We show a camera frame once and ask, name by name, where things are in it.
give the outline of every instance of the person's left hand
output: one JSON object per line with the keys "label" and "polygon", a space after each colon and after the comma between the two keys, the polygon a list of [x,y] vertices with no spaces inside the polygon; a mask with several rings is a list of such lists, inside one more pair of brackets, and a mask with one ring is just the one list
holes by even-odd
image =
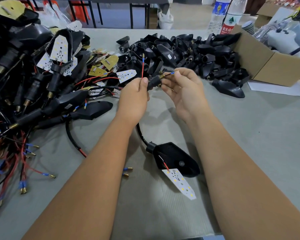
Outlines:
{"label": "person's left hand", "polygon": [[148,78],[135,78],[121,90],[116,117],[124,120],[132,128],[139,123],[146,112],[150,100],[147,86]]}

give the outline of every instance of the plastic bottle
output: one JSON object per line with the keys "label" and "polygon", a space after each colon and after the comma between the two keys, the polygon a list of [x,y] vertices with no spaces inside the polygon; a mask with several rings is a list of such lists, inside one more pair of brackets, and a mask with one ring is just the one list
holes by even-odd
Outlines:
{"label": "plastic bottle", "polygon": [[225,18],[231,0],[216,0],[212,11],[211,21],[208,26],[208,33],[220,34],[223,19]]}
{"label": "plastic bottle", "polygon": [[233,0],[227,16],[225,17],[224,24],[221,29],[221,34],[229,34],[233,27],[239,23],[244,11],[246,10],[248,0]]}

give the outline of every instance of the background table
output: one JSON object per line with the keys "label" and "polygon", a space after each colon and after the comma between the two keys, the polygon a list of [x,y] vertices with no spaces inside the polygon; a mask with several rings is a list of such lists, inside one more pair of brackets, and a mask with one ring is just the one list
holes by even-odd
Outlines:
{"label": "background table", "polygon": [[[91,37],[91,47],[109,51],[116,51],[116,40],[126,35],[130,36],[130,44],[156,32],[168,38],[184,33],[206,38],[206,32],[199,30],[84,31]],[[206,80],[203,83],[213,112],[231,136],[300,210],[300,97],[255,92],[245,84],[246,97],[239,99],[219,93]],[[177,117],[170,98],[160,88],[151,91],[150,97],[140,122],[146,140],[156,144],[171,141],[199,160],[189,130]],[[116,98],[102,100],[114,103],[111,111],[93,121],[72,124],[72,134],[86,152],[96,144],[116,112]],[[64,125],[37,131],[31,141],[41,146],[33,159],[35,168],[57,178],[30,173],[29,193],[20,195],[15,175],[16,185],[9,188],[7,201],[0,209],[0,240],[19,240],[84,160],[68,140]],[[157,169],[136,132],[129,141],[126,166],[134,170],[121,182],[113,240],[185,239],[220,233],[202,175],[187,179],[197,196],[190,201]]]}

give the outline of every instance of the water bottle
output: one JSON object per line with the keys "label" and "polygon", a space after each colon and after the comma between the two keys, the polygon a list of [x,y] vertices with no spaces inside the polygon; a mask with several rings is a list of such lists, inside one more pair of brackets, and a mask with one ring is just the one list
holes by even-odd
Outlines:
{"label": "water bottle", "polygon": [[225,17],[224,24],[221,29],[221,34],[229,34],[233,27],[239,23],[244,11],[246,10],[248,0],[233,0],[227,16]]}
{"label": "water bottle", "polygon": [[212,11],[211,21],[208,26],[209,34],[220,34],[223,19],[225,18],[231,0],[216,0]]}

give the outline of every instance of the pile of black plastic parts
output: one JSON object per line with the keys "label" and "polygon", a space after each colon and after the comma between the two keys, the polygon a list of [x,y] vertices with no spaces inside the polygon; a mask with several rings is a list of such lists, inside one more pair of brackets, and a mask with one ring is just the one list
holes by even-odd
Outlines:
{"label": "pile of black plastic parts", "polygon": [[236,98],[244,98],[242,86],[250,75],[241,68],[239,54],[233,46],[239,40],[237,34],[210,34],[207,40],[193,34],[172,36],[171,39],[158,34],[147,35],[144,39],[129,45],[129,36],[117,41],[122,53],[119,57],[118,72],[136,70],[141,75],[144,54],[144,76],[154,77],[163,66],[169,68],[189,68],[203,79],[211,80],[220,92]]}

